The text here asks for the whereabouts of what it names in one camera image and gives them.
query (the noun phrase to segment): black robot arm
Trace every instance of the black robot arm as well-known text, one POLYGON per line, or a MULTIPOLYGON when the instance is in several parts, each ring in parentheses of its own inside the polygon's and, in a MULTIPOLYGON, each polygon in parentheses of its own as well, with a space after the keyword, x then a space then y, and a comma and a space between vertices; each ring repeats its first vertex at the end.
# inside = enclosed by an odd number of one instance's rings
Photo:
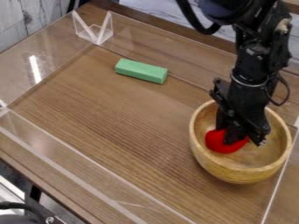
MULTIPOLYGON (((187 0, 177 0, 181 7, 187 0)), ((191 21, 191 14, 185 16, 191 21)), ((266 106, 273 102, 281 106, 289 99, 290 88, 280 70, 288 67, 292 58, 289 39, 292 15, 281 0, 201 0, 206 17, 218 25, 233 25, 237 31, 238 62, 231 73, 231 82, 215 80, 210 91, 219 104, 217 129, 226 129, 225 144, 234 144, 250 136, 261 145, 272 132, 266 117, 266 106), (288 88, 282 102, 273 100, 278 82, 288 88)), ((217 31, 206 29, 205 34, 217 31)))

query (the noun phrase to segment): green sponge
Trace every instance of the green sponge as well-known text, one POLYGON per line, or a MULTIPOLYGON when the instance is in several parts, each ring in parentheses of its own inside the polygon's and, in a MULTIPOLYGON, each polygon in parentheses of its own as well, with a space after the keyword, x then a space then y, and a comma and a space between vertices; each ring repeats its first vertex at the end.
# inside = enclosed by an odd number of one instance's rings
POLYGON ((169 69, 159 66, 147 65, 131 59, 122 59, 117 63, 117 73, 135 77, 145 81, 165 84, 169 69))

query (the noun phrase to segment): bowl rim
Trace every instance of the bowl rim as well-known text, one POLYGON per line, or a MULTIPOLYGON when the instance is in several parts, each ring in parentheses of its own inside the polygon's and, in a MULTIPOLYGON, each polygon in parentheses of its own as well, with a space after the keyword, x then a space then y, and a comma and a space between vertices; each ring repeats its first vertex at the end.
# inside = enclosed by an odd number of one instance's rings
POLYGON ((233 171, 238 171, 238 172, 265 172, 265 171, 270 171, 273 170, 276 167, 278 167, 280 165, 282 165, 285 163, 285 161, 288 160, 288 158, 292 155, 293 152, 293 136, 292 136, 292 132, 290 129, 288 128, 286 122, 282 119, 282 117, 278 115, 278 113, 272 109, 272 108, 266 108, 267 112, 276 117, 276 119, 278 120, 278 122, 282 124, 285 132, 286 132, 286 138, 288 138, 288 145, 286 145, 286 150, 284 155, 281 156, 281 158, 272 164, 262 166, 262 167, 257 167, 257 168, 242 168, 242 167, 234 167, 234 166, 229 166, 227 164, 221 163, 219 160, 214 159, 214 156, 207 153, 206 150, 203 150, 203 147, 199 143, 198 137, 195 135, 195 121, 197 121, 197 117, 199 115, 199 113, 202 112, 202 110, 209 107, 211 104, 217 104, 217 102, 214 100, 207 101, 206 103, 203 103, 201 105, 201 107, 195 110, 193 116, 191 116, 191 122, 190 122, 190 134, 191 134, 191 140, 195 143, 197 146, 197 150, 201 151, 201 153, 205 154, 206 158, 209 158, 210 161, 213 161, 217 165, 222 166, 223 168, 227 168, 233 171))

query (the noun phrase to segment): wooden bowl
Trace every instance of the wooden bowl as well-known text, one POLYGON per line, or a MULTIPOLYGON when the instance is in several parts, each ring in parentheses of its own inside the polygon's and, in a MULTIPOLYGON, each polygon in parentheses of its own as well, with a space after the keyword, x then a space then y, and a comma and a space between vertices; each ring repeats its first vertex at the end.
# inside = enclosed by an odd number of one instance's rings
POLYGON ((266 109, 273 128, 266 145, 257 147, 251 142, 238 152, 219 154, 206 146, 205 137, 215 129, 218 104, 206 102, 191 118, 190 137, 193 153, 206 171, 217 178, 234 184, 251 184, 270 178, 284 166, 293 149, 293 137, 284 119, 266 109))

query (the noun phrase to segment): red ball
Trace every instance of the red ball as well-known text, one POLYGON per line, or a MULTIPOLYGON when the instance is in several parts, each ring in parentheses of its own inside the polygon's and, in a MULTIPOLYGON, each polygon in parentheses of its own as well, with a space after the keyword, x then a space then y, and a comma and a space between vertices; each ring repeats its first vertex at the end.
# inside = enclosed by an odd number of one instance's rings
POLYGON ((225 129, 211 130, 206 135, 207 147, 213 151, 217 151, 218 153, 222 153, 222 154, 229 154, 235 151, 239 151, 249 142, 249 136, 243 140, 235 142, 234 144, 226 145, 225 144, 225 135, 226 135, 225 129))

